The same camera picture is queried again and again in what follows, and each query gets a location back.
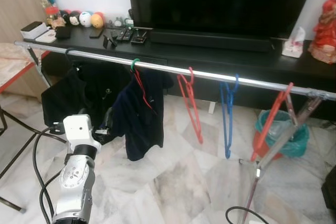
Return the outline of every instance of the red figurine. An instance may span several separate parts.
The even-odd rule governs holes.
[[[309,51],[314,58],[325,63],[336,63],[336,0],[327,0],[322,7],[319,23]]]

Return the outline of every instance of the smartphone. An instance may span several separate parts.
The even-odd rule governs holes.
[[[100,28],[100,29],[94,29],[94,30],[92,30],[92,32],[90,33],[90,38],[91,39],[97,39],[97,38],[99,38],[100,37],[100,35],[102,34],[102,32],[103,32],[103,30],[104,30],[104,28]]]

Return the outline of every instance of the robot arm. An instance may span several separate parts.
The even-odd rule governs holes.
[[[73,154],[60,174],[60,196],[57,201],[54,224],[88,224],[95,182],[96,153],[101,144],[92,137],[89,115],[68,116],[63,120],[66,137]]]

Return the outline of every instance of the green hanger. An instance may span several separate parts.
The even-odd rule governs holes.
[[[136,58],[133,60],[132,64],[131,64],[131,70],[132,72],[134,72],[134,64],[137,62],[137,61],[140,61],[140,59]]]

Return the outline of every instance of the chrome rod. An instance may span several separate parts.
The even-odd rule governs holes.
[[[40,50],[45,50],[45,51],[58,52],[61,54],[64,54],[66,51],[65,48],[51,47],[51,46],[39,45],[39,44],[23,42],[23,41],[16,41],[14,42],[14,44],[16,44],[17,46],[25,47],[25,48],[40,49]],[[84,57],[84,58],[115,62],[115,63],[125,64],[125,65],[132,64],[132,60],[117,58],[113,56],[93,54],[90,52],[84,52],[84,51],[79,51],[79,50],[69,51],[68,54],[79,56],[79,57]],[[183,69],[183,68],[158,65],[158,64],[152,64],[152,63],[141,62],[141,61],[136,62],[135,65],[138,67],[155,69],[155,70],[160,70],[160,71],[165,71],[165,72],[170,72],[170,73],[184,74],[187,76],[191,75],[188,69]],[[193,71],[193,73],[195,77],[204,78],[204,79],[210,79],[210,80],[215,80],[215,81],[226,81],[226,82],[236,81],[236,77],[234,76],[226,76],[223,74],[208,73],[208,72],[202,72],[202,71]],[[256,88],[264,88],[264,89],[278,90],[278,91],[284,91],[287,88],[286,84],[279,84],[279,83],[273,83],[273,82],[267,82],[267,81],[257,81],[257,80],[251,80],[251,79],[246,79],[246,78],[239,78],[238,81],[240,85],[256,87]],[[323,97],[325,100],[336,101],[336,93],[323,91],[323,90],[293,87],[290,92],[293,94],[300,94],[300,95],[320,96],[320,97]]]

